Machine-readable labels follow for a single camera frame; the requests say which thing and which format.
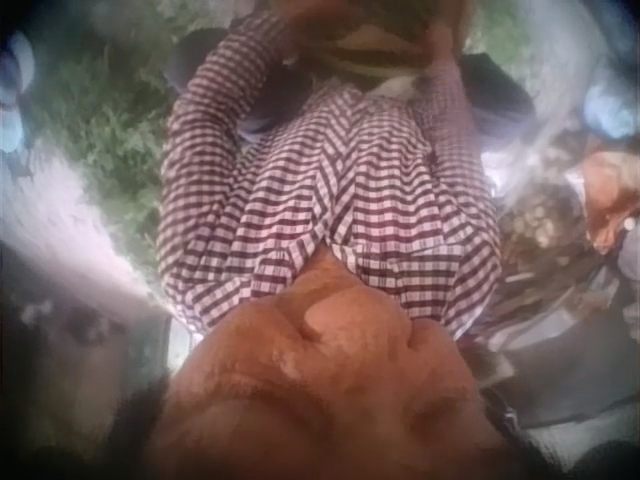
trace dirt path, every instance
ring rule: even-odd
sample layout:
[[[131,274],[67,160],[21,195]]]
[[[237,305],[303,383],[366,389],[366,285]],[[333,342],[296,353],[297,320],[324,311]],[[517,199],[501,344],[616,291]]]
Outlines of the dirt path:
[[[54,146],[41,141],[32,178],[2,171],[0,239],[52,282],[123,321],[148,317],[150,291],[109,237],[100,211],[87,202],[84,182]]]

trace green foliage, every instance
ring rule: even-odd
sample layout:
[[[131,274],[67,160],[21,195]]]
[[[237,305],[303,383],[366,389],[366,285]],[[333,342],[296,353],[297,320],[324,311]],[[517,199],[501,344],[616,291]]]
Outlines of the green foliage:
[[[138,0],[126,45],[65,17],[34,41],[33,122],[79,165],[122,253],[156,281],[160,162],[171,92],[162,75],[176,37],[202,22],[185,1]]]
[[[524,61],[531,36],[516,0],[479,0],[472,30],[470,50],[488,52],[507,70]]]

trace eye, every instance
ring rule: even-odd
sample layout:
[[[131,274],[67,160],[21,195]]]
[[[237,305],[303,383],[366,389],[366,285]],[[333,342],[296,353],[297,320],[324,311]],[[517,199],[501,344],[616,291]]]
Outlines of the eye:
[[[314,437],[326,438],[330,434],[332,416],[320,398],[297,385],[239,377],[226,375],[216,388],[216,398],[257,401]]]

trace hand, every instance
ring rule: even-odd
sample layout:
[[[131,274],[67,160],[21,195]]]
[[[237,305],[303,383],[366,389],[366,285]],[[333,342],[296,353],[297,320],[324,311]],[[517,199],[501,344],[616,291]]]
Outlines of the hand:
[[[420,38],[420,47],[429,62],[455,60],[453,29],[445,20],[434,20]]]

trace person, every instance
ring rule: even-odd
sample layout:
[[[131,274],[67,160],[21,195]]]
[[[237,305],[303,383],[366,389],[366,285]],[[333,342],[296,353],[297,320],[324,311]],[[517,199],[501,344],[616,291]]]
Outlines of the person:
[[[115,444],[151,478],[554,478],[491,421],[455,343],[500,245],[453,28],[425,33],[418,98],[316,85],[240,153],[296,33],[345,9],[288,4],[231,31],[175,104],[160,272],[206,336],[146,433],[120,437],[142,446]]]

